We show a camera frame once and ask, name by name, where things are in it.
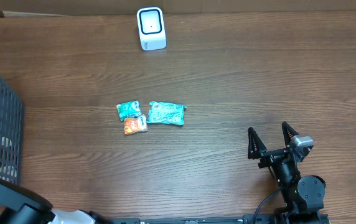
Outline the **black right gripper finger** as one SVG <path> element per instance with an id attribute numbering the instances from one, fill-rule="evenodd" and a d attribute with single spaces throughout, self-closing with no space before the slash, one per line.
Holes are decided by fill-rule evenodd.
<path id="1" fill-rule="evenodd" d="M 284 142 L 286 147 L 290 146 L 290 142 L 294 136 L 297 136 L 299 133 L 296 132 L 287 122 L 282 123 L 282 130 L 284 136 Z"/>
<path id="2" fill-rule="evenodd" d="M 259 159 L 265 152 L 267 152 L 267 148 L 256 131 L 252 127 L 248 128 L 248 158 Z"/>

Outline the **large teal snack packet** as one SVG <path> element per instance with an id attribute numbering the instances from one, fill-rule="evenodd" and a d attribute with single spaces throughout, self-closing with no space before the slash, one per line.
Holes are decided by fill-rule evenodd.
<path id="1" fill-rule="evenodd" d="M 184 111 L 187 108 L 186 105 L 158 101 L 152 101 L 149 105 L 151 107 L 148 113 L 148 124 L 184 125 Z"/>

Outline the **small orange snack packet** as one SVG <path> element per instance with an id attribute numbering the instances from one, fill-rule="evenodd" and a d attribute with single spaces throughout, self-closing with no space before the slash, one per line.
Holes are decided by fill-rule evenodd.
<path id="1" fill-rule="evenodd" d="M 136 133 L 144 133 L 148 131 L 148 124 L 144 114 L 137 118 L 126 118 L 124 120 L 124 133 L 131 135 Z"/>

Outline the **small teal snack packet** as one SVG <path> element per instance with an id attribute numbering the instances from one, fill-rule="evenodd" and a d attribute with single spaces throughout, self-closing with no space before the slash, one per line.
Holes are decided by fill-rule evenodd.
<path id="1" fill-rule="evenodd" d="M 126 118 L 137 118 L 142 115 L 138 100 L 117 104 L 116 109 L 118 110 L 120 121 L 124 121 Z"/>

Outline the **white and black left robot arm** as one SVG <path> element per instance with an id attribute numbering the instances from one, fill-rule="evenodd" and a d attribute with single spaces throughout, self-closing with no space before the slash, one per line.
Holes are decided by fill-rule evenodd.
<path id="1" fill-rule="evenodd" d="M 112 221 L 95 213 L 76 210 L 66 212 L 39 194 L 0 179 L 0 223 L 9 224 L 112 224 Z"/>

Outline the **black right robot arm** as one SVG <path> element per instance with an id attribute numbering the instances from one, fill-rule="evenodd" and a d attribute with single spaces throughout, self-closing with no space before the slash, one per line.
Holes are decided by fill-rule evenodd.
<path id="1" fill-rule="evenodd" d="M 314 140 L 301 135 L 287 122 L 282 123 L 285 147 L 273 151 L 266 146 L 252 128 L 248 128 L 248 158 L 258 159 L 260 169 L 267 167 L 278 189 L 267 196 L 256 208 L 251 223 L 329 223 L 327 215 L 321 215 L 324 208 L 326 182 L 317 175 L 302 176 L 298 164 L 302 162 L 314 147 Z M 271 198 L 281 194 L 284 207 L 262 218 L 259 212 Z"/>

